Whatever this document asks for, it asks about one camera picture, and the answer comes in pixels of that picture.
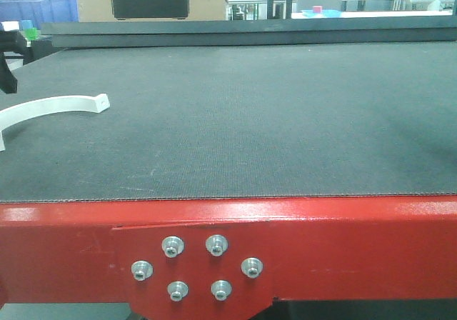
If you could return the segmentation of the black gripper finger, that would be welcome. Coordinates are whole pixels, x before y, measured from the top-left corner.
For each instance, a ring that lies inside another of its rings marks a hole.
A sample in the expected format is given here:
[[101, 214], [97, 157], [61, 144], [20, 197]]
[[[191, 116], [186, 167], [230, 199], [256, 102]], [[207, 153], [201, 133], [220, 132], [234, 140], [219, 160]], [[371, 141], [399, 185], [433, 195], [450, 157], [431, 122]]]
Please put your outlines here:
[[16, 94], [18, 91], [18, 81], [13, 75], [6, 62], [5, 53], [14, 52], [21, 54], [25, 58], [25, 64], [32, 61], [31, 48], [28, 41], [19, 30], [1, 30], [1, 90], [5, 94]]

